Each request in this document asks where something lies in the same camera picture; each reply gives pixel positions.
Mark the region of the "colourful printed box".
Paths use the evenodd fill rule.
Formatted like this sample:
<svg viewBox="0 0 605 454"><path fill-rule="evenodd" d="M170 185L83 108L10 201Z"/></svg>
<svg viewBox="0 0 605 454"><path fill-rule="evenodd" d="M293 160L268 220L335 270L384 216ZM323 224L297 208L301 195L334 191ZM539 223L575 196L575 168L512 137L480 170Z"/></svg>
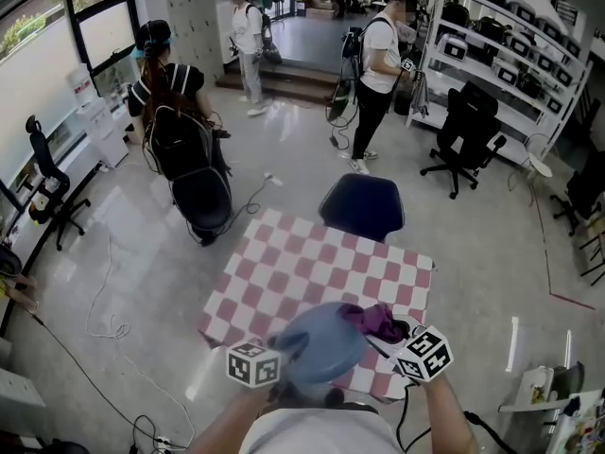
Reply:
<svg viewBox="0 0 605 454"><path fill-rule="evenodd" d="M605 389L573 394L561 410L546 454L594 454L605 444Z"/></svg>

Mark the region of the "brown wooden steps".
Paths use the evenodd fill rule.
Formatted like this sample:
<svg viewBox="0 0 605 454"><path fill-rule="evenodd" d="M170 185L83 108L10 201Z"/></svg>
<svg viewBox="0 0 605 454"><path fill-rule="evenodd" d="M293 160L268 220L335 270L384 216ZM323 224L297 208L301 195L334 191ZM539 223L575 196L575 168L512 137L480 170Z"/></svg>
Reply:
<svg viewBox="0 0 605 454"><path fill-rule="evenodd" d="M261 62L259 76L267 96L325 104L334 92L338 75L289 65Z"/></svg>

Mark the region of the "group of white equipment cases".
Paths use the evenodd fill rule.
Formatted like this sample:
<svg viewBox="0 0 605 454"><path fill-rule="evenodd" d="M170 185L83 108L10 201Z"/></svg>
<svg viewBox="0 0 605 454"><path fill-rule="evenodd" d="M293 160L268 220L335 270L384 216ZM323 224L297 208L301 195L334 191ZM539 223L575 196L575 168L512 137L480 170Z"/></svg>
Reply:
<svg viewBox="0 0 605 454"><path fill-rule="evenodd" d="M559 116L581 90L576 43L519 0L445 0L432 43L443 64L489 82L536 111Z"/></svg>

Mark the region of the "white shelf unit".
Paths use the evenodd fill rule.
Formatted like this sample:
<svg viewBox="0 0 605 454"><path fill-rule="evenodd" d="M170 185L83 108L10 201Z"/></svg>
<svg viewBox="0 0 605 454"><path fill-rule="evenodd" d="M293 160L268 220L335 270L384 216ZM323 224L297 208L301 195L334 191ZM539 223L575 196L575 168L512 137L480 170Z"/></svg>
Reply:
<svg viewBox="0 0 605 454"><path fill-rule="evenodd" d="M578 60L586 66L585 77L581 80L581 90L572 95L572 100L562 114L553 116L536 111L524 101L508 94L502 94L498 87L491 85L489 82L466 74L451 65L435 61L434 58L437 53L434 51L432 43L436 36L437 20L440 16L443 0L434 0L421 60L421 69L427 78L429 91L429 116L422 118L419 113L409 115L407 119L409 124L425 124L436 129L441 128L447 116L448 91L452 88L460 90L466 82L471 81L498 101L496 117L501 122L502 134L507 138L506 145L500 150L502 157L520 165L524 151L523 144L534 133L546 135L548 144L545 151L546 153L549 152L578 104L592 66L586 60L587 52L585 48L581 46L579 39L574 36L572 30L561 20L550 0L519 1L527 5L535 17L548 20L563 36L566 43L575 42L579 49Z"/></svg>

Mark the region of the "big blue plate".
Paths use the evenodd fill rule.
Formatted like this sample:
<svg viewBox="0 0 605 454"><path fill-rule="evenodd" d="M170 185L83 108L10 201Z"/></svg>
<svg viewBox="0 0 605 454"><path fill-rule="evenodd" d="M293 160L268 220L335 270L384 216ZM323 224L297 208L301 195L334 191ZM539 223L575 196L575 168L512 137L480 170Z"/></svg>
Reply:
<svg viewBox="0 0 605 454"><path fill-rule="evenodd" d="M269 338L268 346L283 356L291 383L298 387L329 383L363 359L369 344L344 318L349 306L342 302L313 306Z"/></svg>

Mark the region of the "grey garment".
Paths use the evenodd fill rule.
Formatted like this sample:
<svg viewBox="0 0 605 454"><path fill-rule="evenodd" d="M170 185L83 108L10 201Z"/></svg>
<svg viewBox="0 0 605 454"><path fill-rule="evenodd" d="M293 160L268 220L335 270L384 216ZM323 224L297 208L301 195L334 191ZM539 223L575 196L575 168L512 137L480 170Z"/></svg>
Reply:
<svg viewBox="0 0 605 454"><path fill-rule="evenodd" d="M409 106L409 114L420 114L422 118L429 116L430 98L425 73L417 71L413 80L414 86Z"/></svg>

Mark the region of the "person's white shirt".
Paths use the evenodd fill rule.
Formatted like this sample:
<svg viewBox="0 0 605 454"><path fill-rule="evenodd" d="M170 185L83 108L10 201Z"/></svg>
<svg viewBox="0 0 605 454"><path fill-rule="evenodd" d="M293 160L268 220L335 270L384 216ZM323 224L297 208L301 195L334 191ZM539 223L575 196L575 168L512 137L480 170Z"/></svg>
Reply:
<svg viewBox="0 0 605 454"><path fill-rule="evenodd" d="M390 425L365 410L279 409L257 419L238 454L402 454Z"/></svg>

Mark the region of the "white carton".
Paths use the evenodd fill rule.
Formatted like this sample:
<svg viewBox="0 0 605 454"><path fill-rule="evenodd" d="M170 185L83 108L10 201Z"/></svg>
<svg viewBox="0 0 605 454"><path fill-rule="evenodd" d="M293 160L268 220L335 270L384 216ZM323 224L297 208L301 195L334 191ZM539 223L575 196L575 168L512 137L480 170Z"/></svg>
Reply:
<svg viewBox="0 0 605 454"><path fill-rule="evenodd" d="M554 369L539 366L523 373L515 403L521 406L545 403L550 396Z"/></svg>

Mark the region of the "round wooden table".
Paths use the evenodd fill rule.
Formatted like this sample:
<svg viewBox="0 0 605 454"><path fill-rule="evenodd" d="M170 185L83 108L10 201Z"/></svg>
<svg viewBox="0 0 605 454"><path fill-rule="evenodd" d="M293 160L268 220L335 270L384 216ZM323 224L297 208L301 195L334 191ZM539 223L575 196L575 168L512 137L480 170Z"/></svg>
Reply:
<svg viewBox="0 0 605 454"><path fill-rule="evenodd" d="M598 211L593 215L583 227L583 231L586 235L598 236L605 232L605 209Z"/></svg>

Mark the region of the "white water dispenser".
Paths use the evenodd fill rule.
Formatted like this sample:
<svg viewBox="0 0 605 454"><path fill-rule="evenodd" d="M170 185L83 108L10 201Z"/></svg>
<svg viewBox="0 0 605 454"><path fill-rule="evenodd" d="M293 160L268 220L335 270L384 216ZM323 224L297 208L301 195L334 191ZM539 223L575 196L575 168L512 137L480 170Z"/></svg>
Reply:
<svg viewBox="0 0 605 454"><path fill-rule="evenodd" d="M100 97L87 66L82 63L68 76L76 102L76 120L97 149L102 162L117 168L129 154L116 121L103 97Z"/></svg>

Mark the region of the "person's right forearm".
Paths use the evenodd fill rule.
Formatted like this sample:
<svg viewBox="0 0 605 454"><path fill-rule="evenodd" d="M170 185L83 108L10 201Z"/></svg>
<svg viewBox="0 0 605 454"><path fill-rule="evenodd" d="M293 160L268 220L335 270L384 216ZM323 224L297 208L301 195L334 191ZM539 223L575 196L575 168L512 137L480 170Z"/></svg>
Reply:
<svg viewBox="0 0 605 454"><path fill-rule="evenodd" d="M478 454L476 437L446 374L423 384L432 454Z"/></svg>

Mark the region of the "dark blue chair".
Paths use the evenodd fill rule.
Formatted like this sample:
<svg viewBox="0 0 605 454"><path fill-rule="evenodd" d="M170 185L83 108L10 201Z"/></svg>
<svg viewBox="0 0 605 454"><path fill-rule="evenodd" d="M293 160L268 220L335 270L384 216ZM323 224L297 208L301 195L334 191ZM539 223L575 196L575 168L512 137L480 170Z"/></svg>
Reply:
<svg viewBox="0 0 605 454"><path fill-rule="evenodd" d="M327 227L384 243L405 227L406 216L395 182L371 175L343 175L326 194L319 215Z"/></svg>

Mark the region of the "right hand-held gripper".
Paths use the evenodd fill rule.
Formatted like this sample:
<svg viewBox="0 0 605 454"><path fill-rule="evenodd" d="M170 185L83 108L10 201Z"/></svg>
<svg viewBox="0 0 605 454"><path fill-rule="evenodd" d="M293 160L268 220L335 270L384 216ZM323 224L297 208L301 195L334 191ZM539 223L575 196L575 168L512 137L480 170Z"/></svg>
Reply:
<svg viewBox="0 0 605 454"><path fill-rule="evenodd" d="M427 383L442 374L454 361L447 338L434 326L417 333L424 325L409 315L394 315L391 320L391 344L374 335L366 335L370 346L383 358L397 366L403 376Z"/></svg>

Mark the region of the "large black backpack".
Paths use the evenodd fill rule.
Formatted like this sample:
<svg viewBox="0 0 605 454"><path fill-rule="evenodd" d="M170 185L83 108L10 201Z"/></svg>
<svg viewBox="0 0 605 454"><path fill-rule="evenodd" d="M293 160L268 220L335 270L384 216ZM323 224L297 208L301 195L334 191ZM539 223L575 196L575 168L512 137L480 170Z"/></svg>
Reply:
<svg viewBox="0 0 605 454"><path fill-rule="evenodd" d="M233 212L221 141L231 135L205 119L162 105L146 129L143 150L168 181L173 204L200 245L221 234Z"/></svg>

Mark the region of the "purple cloth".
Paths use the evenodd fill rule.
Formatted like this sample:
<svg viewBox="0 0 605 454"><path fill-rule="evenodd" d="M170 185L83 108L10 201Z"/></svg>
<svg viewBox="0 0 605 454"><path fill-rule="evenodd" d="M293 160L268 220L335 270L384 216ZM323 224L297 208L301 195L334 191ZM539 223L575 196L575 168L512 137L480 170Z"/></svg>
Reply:
<svg viewBox="0 0 605 454"><path fill-rule="evenodd" d="M344 304L338 309L338 314L363 335L374 335L391 344L400 342L391 340L389 333L393 314L386 304L379 303L367 308Z"/></svg>

